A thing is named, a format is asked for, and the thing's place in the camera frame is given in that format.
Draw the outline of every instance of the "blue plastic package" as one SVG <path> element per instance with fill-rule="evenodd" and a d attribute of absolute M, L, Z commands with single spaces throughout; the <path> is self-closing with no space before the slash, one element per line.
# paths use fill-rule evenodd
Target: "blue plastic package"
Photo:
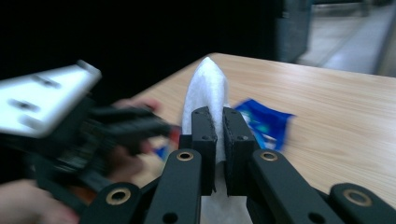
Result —
<path fill-rule="evenodd" d="M 253 99 L 247 99 L 234 109 L 241 112 L 261 149 L 281 150 L 288 120 L 294 115 L 268 108 Z"/>

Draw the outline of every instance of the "hand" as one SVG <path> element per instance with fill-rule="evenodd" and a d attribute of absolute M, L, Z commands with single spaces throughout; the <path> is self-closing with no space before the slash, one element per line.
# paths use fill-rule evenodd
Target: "hand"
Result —
<path fill-rule="evenodd" d="M 154 112 L 161 104 L 153 99 L 122 99 L 114 106 L 147 106 Z M 152 152 L 148 140 L 140 144 L 142 153 Z M 133 176 L 143 169 L 143 162 L 138 157 L 128 154 L 124 147 L 116 147 L 109 156 L 112 172 L 108 176 L 113 182 L 134 182 Z M 36 186 L 33 180 L 18 180 L 0 186 L 0 223 L 9 224 L 63 224 L 78 223 L 78 215 L 63 203 L 53 199 L 49 192 Z"/>

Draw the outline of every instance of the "white cloth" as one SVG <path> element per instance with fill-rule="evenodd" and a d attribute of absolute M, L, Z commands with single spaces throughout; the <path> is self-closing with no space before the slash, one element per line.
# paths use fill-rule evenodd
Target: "white cloth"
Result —
<path fill-rule="evenodd" d="M 208 106 L 218 141 L 216 144 L 215 185 L 217 192 L 202 197 L 201 221 L 207 224 L 251 223 L 246 209 L 246 197 L 228 197 L 224 180 L 224 134 L 222 110 L 228 103 L 228 81 L 220 68 L 209 58 L 204 58 L 192 76 L 187 90 L 181 128 L 183 134 L 191 134 L 191 112 Z"/>

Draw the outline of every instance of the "floor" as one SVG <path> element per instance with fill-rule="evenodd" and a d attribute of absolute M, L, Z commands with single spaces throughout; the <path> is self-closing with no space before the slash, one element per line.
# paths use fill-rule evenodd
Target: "floor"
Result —
<path fill-rule="evenodd" d="M 297 64 L 396 77 L 396 3 L 312 8 L 308 51 Z"/>

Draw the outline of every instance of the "wooden table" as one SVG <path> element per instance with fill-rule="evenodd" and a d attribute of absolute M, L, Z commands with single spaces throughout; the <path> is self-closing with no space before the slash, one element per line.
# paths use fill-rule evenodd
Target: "wooden table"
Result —
<path fill-rule="evenodd" d="M 396 79 L 213 53 L 235 105 L 253 98 L 295 115 L 282 153 L 308 183 L 328 193 L 361 185 L 396 208 Z M 185 67 L 139 93 L 163 103 L 159 116 L 180 124 L 195 68 Z"/>

